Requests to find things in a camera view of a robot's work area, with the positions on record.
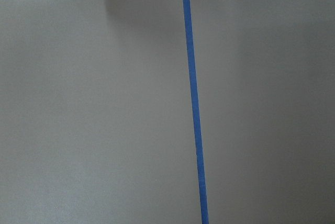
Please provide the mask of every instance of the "floor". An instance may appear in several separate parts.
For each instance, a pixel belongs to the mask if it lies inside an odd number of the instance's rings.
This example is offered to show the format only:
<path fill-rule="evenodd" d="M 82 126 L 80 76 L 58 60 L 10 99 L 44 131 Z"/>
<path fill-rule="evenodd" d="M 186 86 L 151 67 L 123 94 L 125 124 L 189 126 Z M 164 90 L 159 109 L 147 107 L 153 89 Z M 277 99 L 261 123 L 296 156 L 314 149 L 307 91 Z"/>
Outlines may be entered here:
<path fill-rule="evenodd" d="M 1 224 L 335 222 L 334 0 L 0 12 Z"/>

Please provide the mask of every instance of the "blue tape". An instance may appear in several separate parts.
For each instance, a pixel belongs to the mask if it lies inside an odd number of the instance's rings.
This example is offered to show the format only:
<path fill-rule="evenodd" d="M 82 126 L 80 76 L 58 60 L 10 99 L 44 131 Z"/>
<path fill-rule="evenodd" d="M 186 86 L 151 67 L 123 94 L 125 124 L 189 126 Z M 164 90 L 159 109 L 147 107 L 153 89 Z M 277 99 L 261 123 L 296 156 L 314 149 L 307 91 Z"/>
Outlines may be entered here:
<path fill-rule="evenodd" d="M 185 30 L 186 30 L 188 72 L 189 72 L 189 82 L 191 85 L 194 137 L 195 137 L 195 147 L 196 147 L 196 154 L 197 154 L 201 218 L 202 218 L 202 224 L 208 224 L 205 166 L 204 166 L 204 155 L 203 155 L 203 142 L 202 142 L 202 136 L 201 136 L 201 127 L 200 127 L 200 112 L 199 112 L 199 101 L 198 101 L 197 77 L 196 77 L 196 70 L 195 70 L 195 57 L 194 57 L 194 44 L 193 44 L 190 0 L 183 0 L 183 5 L 184 5 L 184 19 L 185 19 Z"/>

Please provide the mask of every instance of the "gray floor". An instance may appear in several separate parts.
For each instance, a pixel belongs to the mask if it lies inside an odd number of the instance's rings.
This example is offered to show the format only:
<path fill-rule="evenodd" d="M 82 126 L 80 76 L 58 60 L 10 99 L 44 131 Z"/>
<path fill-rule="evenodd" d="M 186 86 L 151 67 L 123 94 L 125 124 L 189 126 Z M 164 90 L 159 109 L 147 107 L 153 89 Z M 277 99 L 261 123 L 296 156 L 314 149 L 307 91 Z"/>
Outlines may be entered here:
<path fill-rule="evenodd" d="M 335 221 L 335 1 L 191 0 L 209 222 Z M 201 223 L 182 0 L 0 0 L 0 224 Z"/>
<path fill-rule="evenodd" d="M 334 223 L 335 1 L 191 5 L 210 223 Z"/>
<path fill-rule="evenodd" d="M 0 223 L 201 223 L 182 0 L 0 7 Z"/>

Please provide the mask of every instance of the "blue tape line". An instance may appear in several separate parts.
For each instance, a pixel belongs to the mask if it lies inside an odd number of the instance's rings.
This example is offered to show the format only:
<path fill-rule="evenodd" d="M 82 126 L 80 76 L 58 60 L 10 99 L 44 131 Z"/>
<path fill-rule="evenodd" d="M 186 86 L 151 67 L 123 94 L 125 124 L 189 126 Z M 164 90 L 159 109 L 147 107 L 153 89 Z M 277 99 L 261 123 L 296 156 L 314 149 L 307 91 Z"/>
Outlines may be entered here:
<path fill-rule="evenodd" d="M 184 19 L 185 19 L 185 30 L 186 30 L 188 72 L 189 72 L 189 82 L 191 85 L 194 137 L 195 137 L 195 147 L 196 147 L 196 154 L 197 154 L 201 218 L 202 218 L 202 224 L 208 224 L 205 166 L 204 166 L 204 155 L 203 155 L 203 142 L 202 142 L 202 136 L 201 136 L 201 127 L 200 127 L 197 76 L 196 76 L 196 70 L 195 70 L 191 3 L 190 3 L 190 0 L 183 0 L 183 4 L 184 4 Z"/>

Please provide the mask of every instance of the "painter's tape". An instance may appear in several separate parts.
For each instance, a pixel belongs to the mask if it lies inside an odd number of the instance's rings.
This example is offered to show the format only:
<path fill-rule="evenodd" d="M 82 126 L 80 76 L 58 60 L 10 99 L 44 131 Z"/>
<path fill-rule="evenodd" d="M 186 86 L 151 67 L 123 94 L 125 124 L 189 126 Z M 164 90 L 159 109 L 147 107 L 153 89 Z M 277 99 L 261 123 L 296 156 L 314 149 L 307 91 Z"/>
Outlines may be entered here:
<path fill-rule="evenodd" d="M 208 224 L 205 165 L 204 165 L 204 154 L 203 154 L 203 141 L 202 141 L 201 127 L 200 127 L 200 112 L 199 112 L 197 76 L 196 76 L 196 71 L 195 71 L 195 56 L 194 56 L 194 43 L 193 43 L 190 0 L 183 0 L 183 5 L 184 5 L 189 83 L 191 85 L 191 101 L 192 101 L 192 112 L 193 112 L 195 148 L 196 148 L 196 155 L 197 155 L 201 218 L 202 218 L 202 224 Z"/>

